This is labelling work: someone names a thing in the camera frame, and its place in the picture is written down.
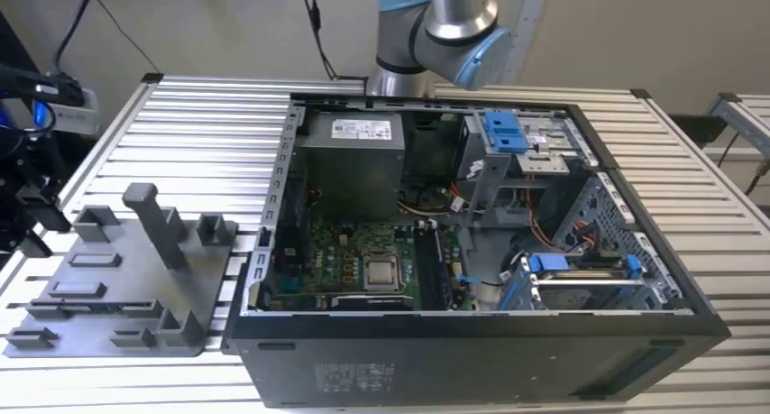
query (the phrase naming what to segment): blue drive bracket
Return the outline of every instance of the blue drive bracket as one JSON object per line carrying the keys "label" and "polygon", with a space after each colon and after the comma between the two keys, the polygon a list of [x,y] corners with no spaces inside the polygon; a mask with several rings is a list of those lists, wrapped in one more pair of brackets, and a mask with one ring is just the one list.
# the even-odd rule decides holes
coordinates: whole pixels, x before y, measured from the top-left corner
{"label": "blue drive bracket", "polygon": [[529,257],[529,271],[568,271],[567,256],[561,254],[533,254]]}
{"label": "blue drive bracket", "polygon": [[482,113],[482,129],[494,152],[521,154],[529,149],[518,120],[512,112],[486,110]]}

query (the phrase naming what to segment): cable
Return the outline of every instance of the cable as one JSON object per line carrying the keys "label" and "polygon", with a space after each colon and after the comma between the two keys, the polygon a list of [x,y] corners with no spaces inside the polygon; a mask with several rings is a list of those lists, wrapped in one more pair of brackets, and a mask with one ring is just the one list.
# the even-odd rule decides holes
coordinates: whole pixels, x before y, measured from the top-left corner
{"label": "cable", "polygon": [[759,175],[753,175],[753,178],[751,179],[751,184],[748,184],[748,188],[744,191],[744,195],[748,196],[751,194],[751,192],[753,191],[753,189],[756,188],[756,183],[759,182]]}
{"label": "cable", "polygon": [[410,212],[410,214],[416,214],[417,216],[442,216],[445,214],[448,214],[446,212],[444,213],[432,213],[428,211],[420,211],[418,209],[414,209],[412,207],[408,207],[406,204],[404,204],[400,200],[397,201],[397,205],[406,211]]}
{"label": "cable", "polygon": [[732,139],[729,139],[729,143],[727,144],[727,147],[724,148],[724,152],[721,152],[721,157],[719,157],[719,161],[716,162],[716,168],[721,167],[721,161],[724,161],[724,158],[727,157],[727,153],[729,152],[729,148],[732,147],[732,143],[735,143],[735,141],[737,140],[737,136],[739,136],[739,134],[735,133],[735,135],[732,136]]}
{"label": "cable", "polygon": [[332,64],[325,57],[324,46],[321,45],[321,37],[318,31],[321,30],[321,13],[317,7],[317,2],[312,0],[312,6],[308,0],[304,1],[304,9],[308,13],[308,19],[310,20],[312,38],[314,39],[314,46],[317,47],[317,54],[321,57],[321,63],[324,65],[325,76],[329,80],[334,80],[336,71]]}
{"label": "cable", "polygon": [[[15,130],[15,131],[17,131],[17,129],[14,129],[14,128],[11,129],[11,128],[5,127],[5,126],[2,126],[2,128],[6,128],[6,129],[9,129],[9,130]],[[19,134],[18,134],[18,140],[15,141],[15,144],[13,145],[13,149],[9,150],[5,154],[2,154],[2,155],[0,156],[0,161],[3,160],[13,152],[15,152],[15,150],[18,149],[18,146],[21,146],[22,143],[23,143],[23,134],[19,133]]]}
{"label": "cable", "polygon": [[314,39],[314,47],[317,48],[317,54],[321,58],[321,63],[324,65],[324,72],[325,76],[329,80],[360,80],[362,81],[362,89],[365,92],[365,81],[368,78],[360,76],[342,76],[336,74],[334,67],[332,67],[332,63],[328,60],[324,52],[324,46],[321,45],[321,10],[317,6],[317,0],[312,0],[312,5],[308,0],[302,0],[304,2],[304,9],[308,13],[308,19],[310,21],[310,29],[312,29],[312,38]]}
{"label": "cable", "polygon": [[55,52],[53,55],[53,70],[58,74],[62,74],[61,67],[59,67],[61,54],[63,53],[63,49],[66,48],[66,45],[69,44],[69,40],[71,39],[71,34],[74,33],[74,30],[77,29],[77,26],[79,24],[79,19],[82,18],[82,13],[85,13],[85,8],[87,7],[89,1],[90,0],[79,0],[77,12],[74,13],[74,19],[71,19],[71,23],[69,24],[69,27],[66,28],[66,33],[63,35],[63,39],[58,43],[58,48],[55,49]]}
{"label": "cable", "polygon": [[[454,181],[448,182],[448,192],[454,198],[458,198],[458,200],[462,201],[462,205],[468,204],[468,208],[470,207],[470,202],[468,200],[465,200],[465,198],[461,197],[461,195],[458,194],[458,189],[457,189],[457,186],[454,185]],[[481,209],[473,209],[472,210],[472,212],[474,214],[482,214],[482,211],[484,210],[481,210]]]}
{"label": "cable", "polygon": [[530,210],[530,193],[529,193],[529,189],[526,189],[525,191],[525,200],[526,200],[526,211],[529,213],[529,229],[530,229],[530,234],[533,235],[533,237],[537,239],[537,241],[540,241],[540,243],[548,247],[549,249],[553,249],[559,252],[564,252],[561,249],[559,249],[552,243],[551,240],[548,240],[542,229],[540,229],[540,225],[537,225],[537,220],[533,217],[533,211]]}
{"label": "cable", "polygon": [[[576,222],[572,222],[572,227],[575,228],[575,231],[579,232],[580,230],[585,229],[585,227],[588,227],[589,224],[588,222],[583,221],[583,220],[577,220]],[[585,235],[581,235],[580,238],[584,240],[584,242],[591,246],[591,248],[593,248],[596,246],[596,237],[595,234],[592,233],[585,233]]]}
{"label": "cable", "polygon": [[114,24],[117,31],[119,32],[119,34],[122,35],[122,37],[127,40],[127,42],[130,43],[130,45],[133,46],[133,48],[137,50],[137,52],[139,53],[139,55],[143,57],[143,59],[146,59],[146,62],[149,62],[149,65],[151,67],[151,69],[154,70],[155,73],[159,73],[159,69],[157,68],[157,66],[154,65],[154,62],[151,62],[149,56],[146,55],[146,53],[143,52],[143,50],[141,49],[141,47],[138,46],[138,44],[133,41],[133,39],[127,36],[126,32],[122,30],[122,27],[119,26],[119,23],[117,22],[115,17],[111,15],[111,12],[109,11],[109,9],[106,8],[106,5],[103,5],[103,2],[101,0],[95,0],[95,3],[98,4],[98,6],[101,6],[101,9],[103,10],[103,12],[106,13],[106,16],[109,17],[109,20],[111,20],[111,23]]}
{"label": "cable", "polygon": [[513,252],[513,250],[508,250],[505,256],[502,256],[502,261],[500,262],[500,273],[505,272],[509,267],[513,266],[513,262],[520,258],[524,254],[524,250],[518,250]]}
{"label": "cable", "polygon": [[465,283],[480,283],[481,285],[496,286],[497,288],[501,286],[505,286],[505,283],[493,283],[492,281],[482,281],[481,279],[474,278],[474,277],[468,277],[464,274],[457,274],[456,279],[458,281],[464,281]]}

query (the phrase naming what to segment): metal frame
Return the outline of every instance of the metal frame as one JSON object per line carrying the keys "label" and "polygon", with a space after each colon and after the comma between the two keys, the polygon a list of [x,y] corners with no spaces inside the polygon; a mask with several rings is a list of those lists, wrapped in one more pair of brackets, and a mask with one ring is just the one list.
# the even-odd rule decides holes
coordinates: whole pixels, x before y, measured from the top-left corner
{"label": "metal frame", "polygon": [[[580,136],[599,159],[600,169],[605,172],[600,180],[609,182],[619,196],[624,199],[627,210],[633,215],[636,226],[641,233],[632,236],[639,244],[635,244],[635,253],[649,263],[649,270],[657,275],[657,279],[671,281],[673,289],[680,290],[684,308],[689,308],[692,315],[671,315],[665,313],[637,313],[625,317],[595,313],[588,316],[583,313],[561,311],[557,314],[537,317],[528,316],[525,311],[492,310],[492,311],[420,311],[420,312],[288,312],[288,311],[257,311],[245,308],[246,302],[256,303],[256,296],[265,295],[264,290],[253,287],[249,281],[256,280],[256,269],[249,268],[248,281],[244,285],[244,300],[240,308],[230,310],[230,319],[234,324],[225,331],[225,341],[233,345],[246,365],[257,390],[269,398],[265,405],[269,408],[308,405],[310,407],[334,406],[344,403],[345,406],[404,405],[452,403],[458,400],[465,403],[504,403],[509,401],[509,389],[494,389],[488,382],[506,381],[509,388],[516,389],[518,400],[524,402],[553,402],[580,400],[625,400],[641,392],[653,382],[661,379],[672,370],[687,363],[692,358],[707,351],[713,345],[728,337],[725,325],[716,316],[713,309],[697,290],[691,276],[687,274],[683,264],[676,259],[669,245],[653,225],[649,214],[640,205],[639,198],[632,194],[627,180],[617,175],[617,162],[605,148],[604,143],[592,129],[591,122],[584,118],[580,108],[575,105],[559,105],[556,103],[529,103],[512,101],[485,100],[454,100],[436,98],[425,105],[422,100],[402,97],[366,97],[338,95],[297,95],[292,96],[289,109],[309,109],[324,111],[361,111],[396,112],[400,110],[428,110],[440,113],[477,113],[484,109],[502,110],[525,107],[538,109],[557,109],[568,112],[571,120],[576,123]],[[298,127],[300,116],[310,115],[308,112],[292,113],[286,116],[286,130],[281,139],[277,161],[274,165],[276,175],[270,179],[269,202],[278,206],[282,197],[288,155],[292,152],[290,143],[294,129]],[[509,156],[502,158],[506,166]],[[276,237],[272,230],[272,218],[277,211],[265,210],[262,218],[266,219],[266,228],[270,238]],[[269,251],[262,247],[256,248],[260,257],[265,254],[269,262]],[[559,284],[563,281],[548,281],[544,284]],[[571,346],[571,351],[555,349],[548,343],[557,337],[563,345]],[[607,341],[623,338],[623,344]],[[365,338],[372,346],[365,347],[360,339]],[[421,342],[424,338],[433,340],[430,343]],[[378,346],[386,340],[386,346]],[[520,362],[512,353],[512,346],[526,341],[529,367],[517,368]],[[667,345],[665,354],[657,351],[661,344]],[[268,349],[266,346],[281,345],[280,349]],[[497,358],[496,367],[505,367],[505,376],[498,371],[484,375],[464,375],[468,382],[457,376],[450,376],[452,382],[465,390],[457,395],[444,392],[414,393],[405,385],[410,376],[420,377],[433,383],[448,380],[444,373],[442,360],[424,362],[429,358],[433,349],[442,346],[442,355],[449,358],[460,358],[468,351],[477,350],[478,346],[496,346],[498,353],[506,353]],[[557,369],[546,358],[559,357]],[[601,368],[600,376],[593,376],[581,370],[587,358],[593,358],[595,365]],[[318,375],[317,363],[353,364],[356,371],[358,364],[368,364],[376,359],[390,364],[394,371],[396,390],[386,392],[344,391],[340,393],[313,392],[316,386],[321,386],[324,378]],[[312,367],[316,367],[316,380],[301,379],[308,375]],[[270,376],[261,374],[262,368],[272,370]],[[561,382],[552,385],[548,390],[542,389],[538,382],[529,380],[530,370],[538,370],[542,380]]]}
{"label": "metal frame", "polygon": [[708,115],[717,116],[770,158],[770,97],[720,94]]}
{"label": "metal frame", "polygon": [[[220,301],[232,298],[244,253],[258,234],[266,190],[290,92],[360,93],[360,83],[165,77],[141,84],[62,194],[66,214],[110,202],[126,181],[151,177],[161,198],[184,201],[184,218],[222,212],[240,223]],[[573,103],[615,156],[619,174],[649,212],[665,240],[729,325],[733,337],[628,402],[521,407],[526,411],[612,410],[741,414],[770,407],[770,250],[767,222],[755,206],[648,102],[625,90],[489,87],[468,93],[445,85],[441,98]],[[214,188],[216,198],[210,198]],[[57,258],[14,255],[0,271],[0,333],[23,318],[7,304],[34,297],[71,235],[45,234]],[[196,409],[266,411],[237,357],[218,353],[226,307],[216,308],[206,352],[188,359],[6,359],[0,357],[0,407],[61,407],[61,412],[154,412]],[[440,412],[493,413],[510,406],[436,407]],[[406,412],[413,409],[386,409]]]}

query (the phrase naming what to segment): black cable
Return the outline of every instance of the black cable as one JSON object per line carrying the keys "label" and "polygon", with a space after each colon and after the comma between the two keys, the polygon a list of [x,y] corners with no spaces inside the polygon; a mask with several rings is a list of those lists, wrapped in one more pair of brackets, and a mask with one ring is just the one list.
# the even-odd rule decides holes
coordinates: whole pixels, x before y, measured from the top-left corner
{"label": "black cable", "polygon": [[[15,129],[9,128],[9,127],[3,127],[3,128],[7,130],[15,130]],[[23,140],[25,140],[23,133],[18,133],[18,140],[15,141],[13,148],[5,154],[0,155],[0,161],[3,160],[10,154],[13,154],[13,152],[15,152],[15,150],[18,149],[18,146],[21,146],[21,144],[23,143]]]}
{"label": "black cable", "polygon": [[743,193],[745,196],[748,196],[751,194],[751,192],[753,191],[753,189],[756,188],[756,183],[759,182],[759,175],[753,175],[753,178],[751,179],[751,183],[748,184],[748,188],[745,189],[745,192]]}
{"label": "black cable", "polygon": [[63,53],[63,49],[66,48],[66,45],[69,44],[69,40],[71,39],[71,34],[74,34],[74,30],[77,29],[77,26],[79,24],[79,19],[82,18],[82,13],[85,13],[85,8],[87,7],[89,1],[90,0],[79,0],[77,12],[74,13],[74,19],[71,20],[71,23],[69,24],[69,27],[66,28],[66,33],[63,35],[63,39],[58,43],[58,48],[55,49],[55,52],[53,55],[53,70],[58,74],[61,74],[61,67],[59,67],[61,54]]}
{"label": "black cable", "polygon": [[321,10],[317,6],[317,0],[312,0],[312,4],[309,0],[304,1],[304,9],[308,13],[308,19],[310,21],[310,29],[312,29],[312,38],[314,39],[314,47],[317,48],[317,54],[321,58],[321,63],[324,65],[324,72],[325,76],[329,80],[360,80],[364,82],[364,90],[365,90],[365,81],[368,78],[360,76],[342,76],[336,74],[334,67],[332,66],[328,57],[325,56],[324,46],[321,45]]}
{"label": "black cable", "polygon": [[719,161],[716,162],[716,167],[721,167],[721,161],[724,161],[724,158],[727,157],[727,153],[729,152],[729,148],[732,147],[732,143],[735,143],[735,141],[737,140],[737,136],[739,136],[739,134],[735,133],[735,135],[732,136],[732,139],[729,139],[729,143],[727,144],[727,147],[724,148],[724,152],[721,152],[721,157],[719,157]]}
{"label": "black cable", "polygon": [[106,16],[109,17],[109,20],[111,20],[111,23],[114,24],[117,31],[119,32],[119,34],[123,36],[123,38],[127,40],[127,42],[130,43],[130,45],[133,46],[133,48],[137,50],[137,52],[139,53],[139,55],[143,57],[143,59],[146,59],[146,62],[149,62],[149,65],[151,67],[151,69],[154,70],[155,73],[159,73],[159,69],[157,68],[157,66],[154,65],[154,62],[151,62],[151,60],[149,59],[149,56],[146,55],[146,53],[143,52],[143,50],[141,49],[141,47],[138,46],[138,44],[133,41],[133,39],[127,36],[126,32],[122,30],[122,26],[119,26],[119,23],[117,22],[115,17],[111,15],[111,13],[109,12],[109,9],[106,8],[106,5],[103,5],[103,2],[101,0],[95,0],[95,3],[98,4],[98,6],[101,6],[101,9],[103,10],[103,12],[106,13]]}

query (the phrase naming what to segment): aluminum table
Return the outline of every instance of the aluminum table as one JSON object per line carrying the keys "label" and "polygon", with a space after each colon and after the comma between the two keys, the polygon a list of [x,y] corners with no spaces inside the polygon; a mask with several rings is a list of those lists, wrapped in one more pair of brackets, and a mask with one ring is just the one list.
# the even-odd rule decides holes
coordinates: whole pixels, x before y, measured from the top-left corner
{"label": "aluminum table", "polygon": [[[238,237],[209,330],[192,358],[9,359],[0,356],[0,408],[45,412],[264,412],[238,357],[218,353],[238,265],[254,241],[288,94],[360,93],[358,82],[168,77],[141,83],[61,193],[71,219],[153,182],[184,218],[221,212]],[[665,239],[725,320],[732,338],[625,404],[349,409],[364,412],[770,412],[770,221],[648,98],[627,90],[437,86],[445,98],[580,105]],[[41,292],[74,234],[42,233],[49,259],[15,253],[0,271],[0,335]],[[292,409],[290,412],[336,412]]]}

